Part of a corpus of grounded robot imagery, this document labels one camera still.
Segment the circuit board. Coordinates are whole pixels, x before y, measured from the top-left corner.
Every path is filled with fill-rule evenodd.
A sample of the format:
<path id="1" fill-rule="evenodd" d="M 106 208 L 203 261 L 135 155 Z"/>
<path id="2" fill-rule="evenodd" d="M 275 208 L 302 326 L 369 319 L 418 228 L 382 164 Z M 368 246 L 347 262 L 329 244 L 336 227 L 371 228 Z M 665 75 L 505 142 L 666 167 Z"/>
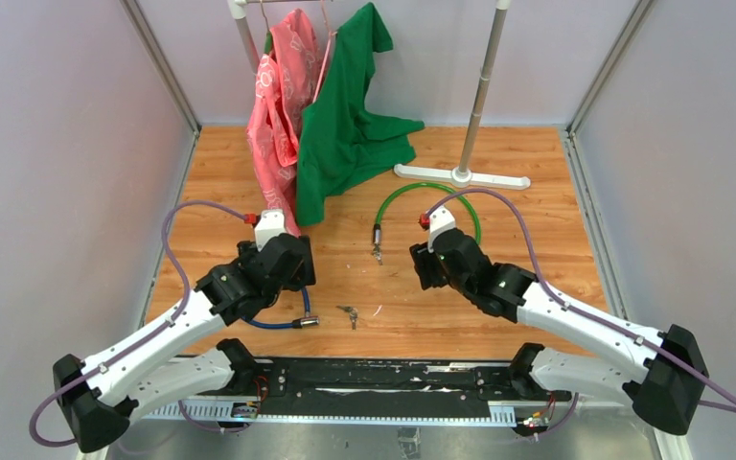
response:
<path id="1" fill-rule="evenodd" d="M 519 422 L 516 426 L 516 433 L 524 437 L 533 437 L 545 432 L 554 417 L 556 403 L 555 394 L 550 393 L 546 406 Z"/>
<path id="2" fill-rule="evenodd" d="M 236 403 L 233 406 L 232 413 L 235 417 L 244 417 L 255 419 L 261 412 L 263 403 L 269 393 L 269 382 L 265 376 L 257 376 L 253 379 L 257 385 L 256 400 L 254 402 Z"/>

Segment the left circuit board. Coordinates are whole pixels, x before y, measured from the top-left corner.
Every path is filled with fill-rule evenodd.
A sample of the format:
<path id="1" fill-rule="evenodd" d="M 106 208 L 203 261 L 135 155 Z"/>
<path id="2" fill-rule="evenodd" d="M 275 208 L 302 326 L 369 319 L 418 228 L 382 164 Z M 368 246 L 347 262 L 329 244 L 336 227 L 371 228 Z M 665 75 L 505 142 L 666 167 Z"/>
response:
<path id="1" fill-rule="evenodd" d="M 269 382 L 265 376 L 257 376 L 253 379 L 257 385 L 256 400 L 254 402 L 236 403 L 233 406 L 232 413 L 235 417 L 244 417 L 255 419 L 261 412 L 263 403 L 269 393 Z"/>

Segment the green t-shirt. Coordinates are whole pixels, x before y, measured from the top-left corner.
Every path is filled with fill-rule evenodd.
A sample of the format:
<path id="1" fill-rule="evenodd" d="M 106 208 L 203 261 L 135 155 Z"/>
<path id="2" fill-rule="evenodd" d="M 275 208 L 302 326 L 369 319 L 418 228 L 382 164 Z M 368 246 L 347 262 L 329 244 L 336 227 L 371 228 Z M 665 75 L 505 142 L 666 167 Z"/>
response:
<path id="1" fill-rule="evenodd" d="M 415 159 L 408 136 L 423 130 L 425 123 L 366 108 L 377 72 L 375 55 L 393 49 L 392 35 L 372 2 L 337 30 L 322 88 L 302 115 L 295 210 L 299 226 L 321 223 L 328 197 Z"/>

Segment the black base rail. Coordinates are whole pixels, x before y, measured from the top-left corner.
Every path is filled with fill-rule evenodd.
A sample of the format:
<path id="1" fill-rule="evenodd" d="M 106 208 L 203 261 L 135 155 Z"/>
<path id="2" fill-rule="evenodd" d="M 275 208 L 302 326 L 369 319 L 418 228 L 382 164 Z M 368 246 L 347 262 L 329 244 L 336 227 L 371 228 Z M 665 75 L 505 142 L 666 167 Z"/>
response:
<path id="1" fill-rule="evenodd" d="M 506 360 L 270 356 L 257 359 L 257 376 L 268 379 L 269 393 L 255 419 L 232 413 L 236 403 L 256 400 L 253 380 L 244 389 L 204 390 L 186 404 L 212 401 L 229 421 L 516 428 L 550 393 L 557 398 L 551 423 L 571 401 L 566 391 L 526 388 Z"/>

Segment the white clothes rack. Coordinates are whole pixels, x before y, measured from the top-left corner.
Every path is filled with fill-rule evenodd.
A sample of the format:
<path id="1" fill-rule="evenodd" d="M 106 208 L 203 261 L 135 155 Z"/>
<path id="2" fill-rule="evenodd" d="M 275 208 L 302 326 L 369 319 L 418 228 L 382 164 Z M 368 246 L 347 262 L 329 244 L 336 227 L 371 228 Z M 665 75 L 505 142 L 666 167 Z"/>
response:
<path id="1" fill-rule="evenodd" d="M 249 28 L 246 7 L 249 4 L 286 3 L 293 1 L 225 1 L 228 10 L 237 26 L 245 55 L 253 72 L 257 72 L 260 55 L 256 51 L 254 38 Z M 531 180 L 526 176 L 507 176 L 482 172 L 473 172 L 470 168 L 475 141 L 479 134 L 480 122 L 489 93 L 490 80 L 495 66 L 500 39 L 504 24 L 511 8 L 512 1 L 495 1 L 493 24 L 488 37 L 488 43 L 480 69 L 476 93 L 471 109 L 471 116 L 466 130 L 461 156 L 457 166 L 448 169 L 409 166 L 398 164 L 393 172 L 396 176 L 418 181 L 442 182 L 457 188 L 488 187 L 506 190 L 522 191 L 531 186 Z"/>

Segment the blue cable lock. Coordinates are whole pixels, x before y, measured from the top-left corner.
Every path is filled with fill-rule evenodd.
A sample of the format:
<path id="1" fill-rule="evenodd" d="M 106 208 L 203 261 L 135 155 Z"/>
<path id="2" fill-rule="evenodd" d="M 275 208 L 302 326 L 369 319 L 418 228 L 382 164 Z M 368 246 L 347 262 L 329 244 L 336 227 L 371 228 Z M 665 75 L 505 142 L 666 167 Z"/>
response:
<path id="1" fill-rule="evenodd" d="M 263 310 L 245 322 L 268 331 L 302 330 L 316 327 L 320 318 L 312 311 L 311 296 L 306 287 L 280 300 L 271 309 Z"/>

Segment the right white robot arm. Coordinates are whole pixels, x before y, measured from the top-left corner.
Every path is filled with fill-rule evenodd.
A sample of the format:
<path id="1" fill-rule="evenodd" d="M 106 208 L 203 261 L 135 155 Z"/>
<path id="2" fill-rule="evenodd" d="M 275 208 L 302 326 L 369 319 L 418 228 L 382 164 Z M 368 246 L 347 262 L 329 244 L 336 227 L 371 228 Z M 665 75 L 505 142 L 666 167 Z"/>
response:
<path id="1" fill-rule="evenodd" d="M 588 305 L 574 305 L 538 275 L 516 264 L 492 262 L 477 242 L 449 229 L 409 253 L 422 289 L 449 286 L 483 313 L 566 339 L 593 357 L 566 356 L 525 344 L 509 374 L 515 396 L 569 391 L 630 407 L 648 425 L 682 436 L 704 392 L 707 367 L 694 334 L 622 321 Z"/>

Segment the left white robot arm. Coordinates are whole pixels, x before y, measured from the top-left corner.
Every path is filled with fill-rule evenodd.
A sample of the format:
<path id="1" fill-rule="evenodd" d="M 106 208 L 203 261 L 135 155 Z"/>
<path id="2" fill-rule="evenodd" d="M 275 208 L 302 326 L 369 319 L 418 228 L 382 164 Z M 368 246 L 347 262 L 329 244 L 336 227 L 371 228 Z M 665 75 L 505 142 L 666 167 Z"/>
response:
<path id="1" fill-rule="evenodd" d="M 119 343 L 86 358 L 54 363 L 55 400 L 83 453 L 103 449 L 152 411 L 190 396 L 226 389 L 247 394 L 259 371 L 238 339 L 177 364 L 188 345 L 239 320 L 251 320 L 285 291 L 315 283 L 311 240 L 282 233 L 263 248 L 238 245 L 229 264 L 214 266 L 172 309 Z"/>

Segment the pink patterned garment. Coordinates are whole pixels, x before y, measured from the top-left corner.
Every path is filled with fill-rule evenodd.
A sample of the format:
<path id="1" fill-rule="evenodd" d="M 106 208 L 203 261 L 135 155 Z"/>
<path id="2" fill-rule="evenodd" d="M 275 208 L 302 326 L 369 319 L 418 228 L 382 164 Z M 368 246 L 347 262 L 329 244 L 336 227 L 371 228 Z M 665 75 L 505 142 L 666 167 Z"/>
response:
<path id="1" fill-rule="evenodd" d="M 255 78 L 255 101 L 246 128 L 265 207 L 280 209 L 286 229 L 299 235 L 295 217 L 302 112 L 311 104 L 322 58 L 314 27 L 301 9 L 269 30 Z"/>

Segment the right circuit board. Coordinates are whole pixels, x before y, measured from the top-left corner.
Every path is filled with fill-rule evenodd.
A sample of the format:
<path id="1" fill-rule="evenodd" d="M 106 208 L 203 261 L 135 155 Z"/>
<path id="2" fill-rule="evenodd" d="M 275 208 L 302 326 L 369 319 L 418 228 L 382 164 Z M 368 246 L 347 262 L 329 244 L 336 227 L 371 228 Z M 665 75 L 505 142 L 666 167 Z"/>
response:
<path id="1" fill-rule="evenodd" d="M 524 437 L 533 437 L 545 432 L 554 417 L 556 403 L 555 394 L 550 393 L 546 406 L 519 422 L 516 426 L 516 433 Z"/>

